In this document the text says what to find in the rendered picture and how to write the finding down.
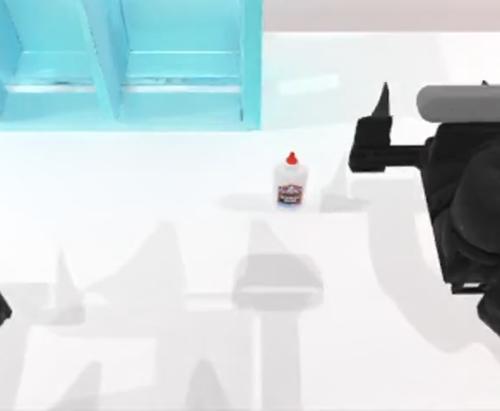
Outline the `white glue bottle red cap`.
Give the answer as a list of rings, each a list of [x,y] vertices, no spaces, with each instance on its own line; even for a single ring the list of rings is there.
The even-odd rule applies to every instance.
[[[308,176],[308,168],[300,162],[295,152],[290,152],[274,169],[273,194],[276,204],[283,207],[301,206]]]

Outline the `light blue rack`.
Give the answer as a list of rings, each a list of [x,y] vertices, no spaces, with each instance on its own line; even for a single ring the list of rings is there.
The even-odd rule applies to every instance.
[[[0,0],[0,130],[254,130],[263,0]]]

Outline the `pale grey rounded box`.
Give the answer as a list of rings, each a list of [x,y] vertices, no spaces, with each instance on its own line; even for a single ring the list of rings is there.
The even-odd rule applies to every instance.
[[[500,85],[424,86],[416,105],[427,122],[500,122]]]

